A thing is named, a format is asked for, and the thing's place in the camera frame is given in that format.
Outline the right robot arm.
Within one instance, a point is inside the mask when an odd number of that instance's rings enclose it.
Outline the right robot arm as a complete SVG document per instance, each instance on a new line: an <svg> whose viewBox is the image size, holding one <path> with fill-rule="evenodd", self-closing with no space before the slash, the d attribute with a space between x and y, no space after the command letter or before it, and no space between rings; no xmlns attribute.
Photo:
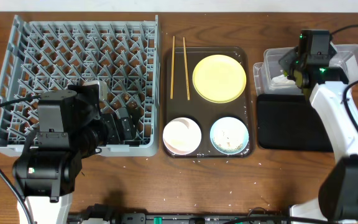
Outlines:
<svg viewBox="0 0 358 224"><path fill-rule="evenodd" d="M328 30L303 29L278 62L322 120L336 165L316 199L290 207L287 223L358 223L358 50L333 44Z"/></svg>

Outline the light blue bowl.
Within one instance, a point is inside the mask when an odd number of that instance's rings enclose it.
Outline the light blue bowl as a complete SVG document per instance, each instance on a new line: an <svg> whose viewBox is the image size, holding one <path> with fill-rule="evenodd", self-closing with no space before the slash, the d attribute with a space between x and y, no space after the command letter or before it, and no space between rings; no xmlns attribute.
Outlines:
<svg viewBox="0 0 358 224"><path fill-rule="evenodd" d="M225 155L241 153L249 144L247 126L234 117L223 117L212 125L209 138L216 150Z"/></svg>

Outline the white paper napkin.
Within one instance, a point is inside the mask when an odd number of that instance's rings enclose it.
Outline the white paper napkin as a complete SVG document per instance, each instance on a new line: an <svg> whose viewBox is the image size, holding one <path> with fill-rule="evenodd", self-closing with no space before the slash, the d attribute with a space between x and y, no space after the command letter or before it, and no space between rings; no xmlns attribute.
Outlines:
<svg viewBox="0 0 358 224"><path fill-rule="evenodd" d="M295 85L295 82L293 80L289 80L284 74L273 77L271 82L273 86Z"/></svg>

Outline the wooden chopstick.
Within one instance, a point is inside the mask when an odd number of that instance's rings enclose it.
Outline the wooden chopstick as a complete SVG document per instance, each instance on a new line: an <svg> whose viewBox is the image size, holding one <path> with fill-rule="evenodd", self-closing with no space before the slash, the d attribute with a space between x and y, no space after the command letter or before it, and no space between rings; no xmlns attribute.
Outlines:
<svg viewBox="0 0 358 224"><path fill-rule="evenodd" d="M188 62L187 62L187 54L186 54L186 41L185 37L183 37L183 58L185 65L185 81L186 81L186 97L187 100L190 101L190 85L189 85L189 77L188 77Z"/></svg>
<svg viewBox="0 0 358 224"><path fill-rule="evenodd" d="M175 74L175 36L172 39L172 61L171 61L171 80L170 80L170 99L173 99L174 90L174 74Z"/></svg>

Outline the white pink bowl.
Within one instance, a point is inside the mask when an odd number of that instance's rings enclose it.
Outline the white pink bowl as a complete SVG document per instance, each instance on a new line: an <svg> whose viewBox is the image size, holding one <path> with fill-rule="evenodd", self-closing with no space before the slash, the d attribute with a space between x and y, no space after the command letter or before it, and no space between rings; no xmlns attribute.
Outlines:
<svg viewBox="0 0 358 224"><path fill-rule="evenodd" d="M190 118L175 118L164 127L162 139L169 152L180 156L189 155L201 143L201 128Z"/></svg>

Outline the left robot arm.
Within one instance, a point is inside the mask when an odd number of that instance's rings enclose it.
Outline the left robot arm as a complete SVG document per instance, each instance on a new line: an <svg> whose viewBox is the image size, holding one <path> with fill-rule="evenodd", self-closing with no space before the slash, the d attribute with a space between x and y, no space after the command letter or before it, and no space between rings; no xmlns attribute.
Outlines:
<svg viewBox="0 0 358 224"><path fill-rule="evenodd" d="M102 114L98 88L74 86L41 94L38 114L12 174L31 223L66 223L82 160L135 139L140 111Z"/></svg>

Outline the rice and nut shells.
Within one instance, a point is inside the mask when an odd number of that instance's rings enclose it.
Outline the rice and nut shells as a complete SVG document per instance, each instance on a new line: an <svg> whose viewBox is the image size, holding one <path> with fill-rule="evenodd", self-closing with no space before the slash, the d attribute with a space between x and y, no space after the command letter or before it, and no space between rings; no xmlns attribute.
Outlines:
<svg viewBox="0 0 358 224"><path fill-rule="evenodd" d="M235 154L245 147L246 134L242 128L216 128L213 133L213 143L225 154Z"/></svg>

